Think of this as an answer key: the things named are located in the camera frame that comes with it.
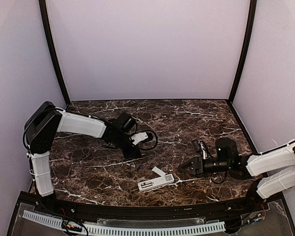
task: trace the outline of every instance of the small black object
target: small black object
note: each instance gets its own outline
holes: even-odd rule
[[[194,139],[191,141],[193,148],[195,149],[196,153],[199,153],[201,151],[201,146],[199,144],[199,141]]]
[[[142,169],[142,167],[143,167],[143,164],[141,164],[141,165],[137,168],[137,172],[138,172],[140,169]]]

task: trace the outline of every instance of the black metal frame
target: black metal frame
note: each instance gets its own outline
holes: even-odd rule
[[[247,52],[248,52],[248,48],[249,48],[251,32],[252,32],[252,26],[254,24],[254,19],[255,19],[256,7],[257,7],[257,0],[250,0],[245,37],[244,37],[244,41],[242,44],[242,49],[241,49],[241,53],[240,53],[240,57],[239,57],[237,71],[236,71],[235,78],[234,78],[234,83],[232,86],[230,96],[228,98],[228,101],[230,103],[233,103],[233,101],[234,101],[234,98],[235,98],[235,95],[236,95],[236,92],[238,89],[238,85],[240,82],[242,70],[245,65],[246,56],[247,56]]]
[[[229,108],[231,109],[237,123],[239,124],[239,126],[240,126],[240,128],[241,128],[241,130],[242,130],[242,132],[243,132],[249,146],[250,146],[250,149],[252,150],[253,153],[257,153],[258,151],[256,149],[256,146],[254,145],[254,143],[253,143],[253,141],[252,141],[246,127],[245,127],[245,125],[243,124],[240,117],[238,116],[237,111],[235,110],[233,104],[229,100],[226,100],[226,102],[227,102]]]
[[[277,193],[267,199],[267,202],[282,200],[287,213],[292,232],[295,236],[295,226],[291,214],[287,207],[282,192]],[[240,206],[246,198],[238,198],[223,202],[210,204],[199,204],[190,206],[168,206],[168,207],[124,207],[124,206],[100,206],[92,204],[74,203],[69,201],[57,200],[57,204],[63,207],[67,216],[78,221],[96,222],[98,219],[120,219],[120,220],[177,220],[205,217],[206,221],[220,220],[225,222],[237,222],[242,214],[249,213],[247,210],[228,210],[229,207]],[[35,206],[35,210],[48,213],[40,206],[37,195],[21,192],[13,210],[7,236],[11,236],[15,219],[19,210],[20,203]]]
[[[54,44],[52,33],[51,33],[46,0],[39,0],[39,6],[40,6],[40,13],[41,13],[41,18],[42,18],[42,22],[43,22],[43,26],[45,30],[45,36],[46,36],[46,40],[47,40],[47,44],[49,48],[50,57],[53,62],[54,70],[57,76],[57,80],[61,89],[62,96],[65,100],[66,105],[69,105],[71,103],[71,100],[70,100],[67,88],[65,86],[63,75],[60,69],[59,60],[57,57],[55,44]],[[254,18],[255,18],[256,6],[257,6],[257,0],[250,0],[245,37],[244,37],[244,41],[243,41],[243,45],[241,49],[241,54],[239,57],[238,67],[237,67],[236,75],[234,78],[232,90],[228,98],[228,101],[230,103],[233,103],[234,101],[234,98],[238,89],[238,85],[240,82],[241,74],[244,68],[248,47],[249,47],[249,42],[250,42],[250,37],[251,37],[251,32],[252,32],[252,27],[253,27]]]
[[[47,40],[47,44],[48,44],[48,48],[49,48],[51,61],[53,62],[54,70],[56,73],[56,77],[57,77],[64,101],[65,101],[66,105],[69,105],[71,101],[70,101],[69,94],[68,94],[68,91],[65,86],[64,79],[63,79],[63,76],[61,73],[61,69],[60,69],[60,65],[59,65],[59,61],[58,61],[58,57],[57,57],[57,53],[56,53],[56,48],[55,48],[54,41],[53,41],[53,36],[51,34],[51,28],[50,28],[50,23],[49,23],[49,18],[48,18],[46,0],[39,0],[39,7],[40,7],[41,19],[42,19],[44,30],[45,30],[45,36],[46,36],[46,40]]]

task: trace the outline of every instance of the black electronic component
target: black electronic component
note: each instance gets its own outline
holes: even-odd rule
[[[26,122],[24,135],[32,153],[50,151],[62,114],[51,102],[44,102]]]
[[[126,133],[129,133],[132,127],[136,125],[136,121],[133,119],[133,117],[125,112],[121,113],[121,115],[112,122],[118,123],[120,125],[120,129]]]
[[[141,158],[142,154],[138,146],[134,146],[130,140],[130,135],[123,132],[118,127],[108,125],[102,139],[106,143],[112,143],[116,147],[120,148],[125,159]]]
[[[207,146],[203,141],[200,142],[204,145],[205,152],[210,158],[203,158],[200,143],[197,140],[193,140],[192,145],[196,153],[200,154],[201,156],[191,158],[182,165],[179,165],[179,171],[188,172],[189,174],[195,176],[200,176],[201,174],[225,172],[225,178],[222,182],[225,181],[227,172],[230,172],[231,176],[237,179],[247,179],[251,177],[244,165],[249,156],[239,156],[237,145],[234,140],[231,140],[230,138],[218,139],[215,142],[217,157],[213,157],[208,152]]]
[[[224,137],[215,141],[217,158],[227,160],[228,165],[238,157],[236,142],[230,138]]]

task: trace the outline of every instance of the wire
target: wire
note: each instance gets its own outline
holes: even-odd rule
[[[103,148],[107,148],[107,149],[118,149],[118,147],[115,146],[108,146],[108,145],[102,145]]]
[[[232,224],[231,226],[227,227],[226,229],[229,229],[229,230],[233,230],[233,229],[238,229],[242,226],[244,226],[244,224],[242,224],[241,226],[238,226],[236,228],[232,228],[233,226],[235,226],[236,224],[238,224],[239,222],[243,221],[244,219],[248,218],[254,211],[255,211],[256,208],[254,208],[249,214],[247,214],[245,217],[243,217],[242,219],[238,220],[236,223]]]
[[[137,121],[136,121],[135,119],[133,119],[133,121],[134,121],[134,123],[135,123],[135,125],[136,125],[136,128],[135,128],[134,132],[130,134],[130,136],[136,134],[137,131],[138,131],[138,123],[137,123]]]
[[[279,146],[279,147],[276,147],[276,148],[274,148],[274,149],[271,149],[271,150],[265,151],[265,152],[263,152],[263,153],[253,153],[253,154],[256,155],[256,156],[265,155],[265,154],[268,154],[268,153],[270,153],[270,152],[272,152],[272,151],[279,150],[280,148],[287,147],[288,145],[291,145],[291,144],[293,144],[293,143],[295,143],[295,139],[292,140],[292,141],[290,141],[290,142],[287,143],[287,144],[284,144],[284,145]]]
[[[143,132],[150,132],[150,133],[154,134],[154,136],[155,136],[155,144],[154,144],[153,147],[149,147],[149,148],[139,147],[139,149],[143,150],[143,151],[150,151],[150,150],[153,150],[154,148],[156,148],[156,146],[158,144],[158,137],[157,137],[156,133],[153,130],[142,130],[142,131],[140,131],[140,133],[143,133]]]
[[[243,208],[239,208],[239,209],[230,209],[230,210],[225,210],[225,211],[243,211],[243,210],[245,210],[246,208],[247,208],[247,206],[248,205],[246,205],[245,207],[243,207]]]
[[[260,204],[260,206],[261,206],[262,209],[264,210],[264,214],[265,214],[265,216],[266,216],[266,209],[265,209],[264,205]]]
[[[225,172],[224,178],[222,179],[221,182],[216,182],[215,180],[213,180],[212,175],[213,175],[213,173],[211,173],[210,179],[211,179],[211,181],[212,181],[213,183],[215,183],[215,184],[222,184],[222,183],[224,183],[225,180],[227,179],[227,171]]]
[[[105,119],[103,118],[100,118],[100,117],[94,117],[94,116],[89,116],[89,115],[85,115],[85,114],[82,114],[82,113],[78,113],[78,112],[68,112],[68,113],[72,113],[72,114],[75,114],[75,115],[79,115],[79,116],[83,116],[83,117],[88,117],[88,118],[92,118],[92,119],[98,119],[102,122],[107,122]]]
[[[60,210],[63,212],[63,215],[65,216],[65,210],[62,207]]]
[[[202,143],[203,146],[205,147],[205,152],[207,153],[207,155],[209,155],[210,157],[214,158],[213,155],[211,154],[211,152],[208,150],[208,148],[207,148],[207,144],[206,144],[204,141],[200,140],[200,141],[199,141],[200,146],[201,146],[201,143]]]
[[[86,231],[86,236],[89,236],[89,231],[88,231],[88,229],[87,229],[86,226],[85,226],[84,224],[82,224],[81,222],[79,222],[79,221],[77,221],[77,220],[75,220],[75,219],[73,219],[73,218],[71,218],[71,217],[68,217],[68,216],[65,216],[65,215],[60,215],[60,214],[54,213],[54,212],[52,212],[51,210],[47,209],[47,208],[44,206],[44,204],[41,202],[41,200],[40,200],[40,196],[39,196],[39,193],[38,193],[38,190],[37,190],[37,186],[36,186],[36,182],[35,182],[35,181],[34,181],[34,187],[35,187],[36,195],[38,196],[38,197],[37,197],[37,198],[38,198],[38,201],[39,201],[39,203],[43,206],[43,208],[44,208],[46,211],[48,211],[48,212],[51,213],[52,215],[59,216],[59,217],[61,217],[61,218],[66,218],[66,219],[68,219],[69,221],[72,221],[72,222],[78,224],[79,226],[81,226],[82,228],[85,229],[85,231]]]

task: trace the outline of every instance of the black cable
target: black cable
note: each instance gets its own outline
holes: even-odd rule
[[[138,131],[138,123],[137,123],[136,120],[134,120],[134,122],[135,122],[135,124],[136,124],[136,129],[135,129],[134,133],[136,133],[136,132]]]
[[[156,146],[158,144],[158,137],[157,137],[156,133],[153,130],[143,130],[143,131],[140,131],[139,133],[143,133],[143,132],[150,132],[150,133],[154,134],[154,136],[155,136],[155,144],[154,144],[153,147],[149,147],[149,148],[139,147],[139,149],[143,150],[143,151],[150,151],[150,150],[153,150],[154,148],[156,148]]]
[[[84,117],[88,117],[88,118],[98,119],[98,120],[100,120],[102,122],[107,122],[105,119],[100,118],[100,117],[89,116],[89,115],[85,115],[85,114],[78,113],[78,112],[68,112],[68,113],[72,113],[72,114],[75,114],[75,115],[84,116]]]
[[[227,228],[227,230],[237,230],[237,229],[244,227],[245,225],[248,225],[248,222],[242,224],[241,226],[235,227],[235,228]]]
[[[213,174],[213,173],[211,173],[210,179],[211,179],[211,181],[212,181],[213,183],[215,183],[215,184],[222,184],[222,183],[224,183],[225,180],[227,179],[227,171],[225,172],[224,178],[223,178],[223,180],[222,180],[221,182],[216,182],[216,181],[214,181],[213,178],[212,178],[212,174]]]
[[[287,145],[291,145],[291,144],[293,144],[293,143],[295,143],[295,140],[293,140],[293,141],[291,141],[291,142],[289,142],[289,143],[287,143],[287,144],[284,144],[284,145],[282,145],[282,146],[275,147],[275,148],[273,148],[273,149],[271,149],[271,150],[265,151],[265,152],[263,152],[262,154],[261,154],[261,153],[252,153],[252,154],[253,154],[253,155],[256,155],[256,156],[265,155],[265,154],[268,154],[268,153],[270,153],[270,152],[272,152],[272,151],[279,150],[280,148],[284,148],[284,147],[286,147]]]
[[[69,221],[72,221],[72,222],[76,223],[77,225],[79,225],[79,226],[81,226],[82,228],[84,228],[85,231],[86,231],[86,236],[89,236],[89,231],[88,231],[88,229],[87,229],[86,226],[85,226],[84,224],[82,224],[81,222],[79,222],[79,221],[77,221],[77,220],[75,220],[75,219],[73,219],[73,218],[71,218],[71,217],[68,217],[68,216],[65,216],[65,215],[60,215],[60,214],[54,213],[54,212],[52,212],[51,210],[47,209],[47,208],[44,206],[44,204],[41,202],[41,200],[40,200],[40,196],[39,196],[39,193],[38,193],[38,190],[37,190],[36,182],[34,182],[34,187],[35,187],[35,192],[36,192],[36,195],[37,195],[38,201],[39,201],[39,203],[43,206],[43,208],[44,208],[46,211],[48,211],[48,212],[49,212],[50,214],[52,214],[52,215],[55,215],[55,216],[61,217],[62,219],[63,219],[63,218],[66,218],[66,219],[68,219]]]
[[[245,210],[247,207],[248,207],[248,205],[246,205],[246,206],[243,207],[243,208],[239,208],[239,209],[230,209],[230,210],[225,210],[225,211],[243,211],[243,210]]]
[[[233,230],[233,229],[238,229],[242,226],[244,226],[243,224],[241,226],[238,226],[236,228],[232,228],[233,226],[235,226],[236,224],[238,224],[239,222],[243,221],[244,219],[248,218],[254,211],[255,211],[256,208],[254,208],[248,215],[246,215],[245,217],[243,217],[242,219],[238,220],[236,223],[232,224],[231,226],[229,227],[226,227],[226,229],[229,229],[229,230]]]
[[[103,148],[107,148],[107,149],[118,149],[118,147],[111,147],[108,145],[102,145]]]

